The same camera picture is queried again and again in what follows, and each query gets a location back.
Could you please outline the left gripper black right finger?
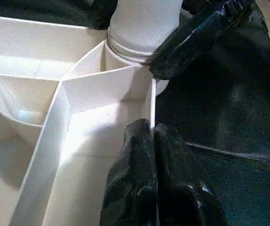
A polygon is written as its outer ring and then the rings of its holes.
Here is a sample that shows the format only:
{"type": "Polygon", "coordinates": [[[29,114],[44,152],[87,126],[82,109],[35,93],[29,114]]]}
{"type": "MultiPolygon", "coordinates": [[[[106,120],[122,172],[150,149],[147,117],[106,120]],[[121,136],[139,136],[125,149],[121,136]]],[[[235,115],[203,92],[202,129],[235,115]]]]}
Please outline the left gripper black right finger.
{"type": "Polygon", "coordinates": [[[158,208],[162,226],[226,226],[224,209],[201,163],[178,132],[155,127],[158,208]]]}

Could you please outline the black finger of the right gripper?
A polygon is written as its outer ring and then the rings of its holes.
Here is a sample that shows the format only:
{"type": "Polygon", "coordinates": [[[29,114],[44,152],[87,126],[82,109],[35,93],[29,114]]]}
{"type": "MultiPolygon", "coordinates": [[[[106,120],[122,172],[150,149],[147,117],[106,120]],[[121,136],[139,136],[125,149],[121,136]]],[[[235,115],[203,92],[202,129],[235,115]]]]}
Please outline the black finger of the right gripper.
{"type": "Polygon", "coordinates": [[[90,18],[94,29],[105,30],[116,10],[118,0],[94,0],[90,7],[90,18]]]}
{"type": "Polygon", "coordinates": [[[150,72],[161,80],[181,75],[244,19],[252,3],[251,0],[212,0],[204,5],[157,49],[150,72]]]}

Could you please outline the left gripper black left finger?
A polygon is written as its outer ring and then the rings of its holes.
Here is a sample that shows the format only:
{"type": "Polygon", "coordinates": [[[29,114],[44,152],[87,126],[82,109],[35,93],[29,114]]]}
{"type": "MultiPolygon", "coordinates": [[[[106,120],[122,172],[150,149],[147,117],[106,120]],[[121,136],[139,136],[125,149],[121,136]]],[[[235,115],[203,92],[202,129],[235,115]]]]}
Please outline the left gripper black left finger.
{"type": "Polygon", "coordinates": [[[99,225],[155,226],[157,182],[150,123],[138,119],[127,125],[118,158],[108,172],[99,225]]]}

